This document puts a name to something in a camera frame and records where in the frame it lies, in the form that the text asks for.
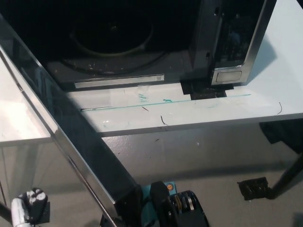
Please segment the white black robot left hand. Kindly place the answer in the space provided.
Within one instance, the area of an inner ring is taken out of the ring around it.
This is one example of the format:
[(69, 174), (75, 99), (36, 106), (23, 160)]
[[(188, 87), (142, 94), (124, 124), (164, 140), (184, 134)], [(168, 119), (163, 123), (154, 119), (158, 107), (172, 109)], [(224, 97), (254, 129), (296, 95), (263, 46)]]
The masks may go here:
[(33, 188), (11, 202), (13, 227), (37, 227), (50, 222), (50, 202), (40, 188)]

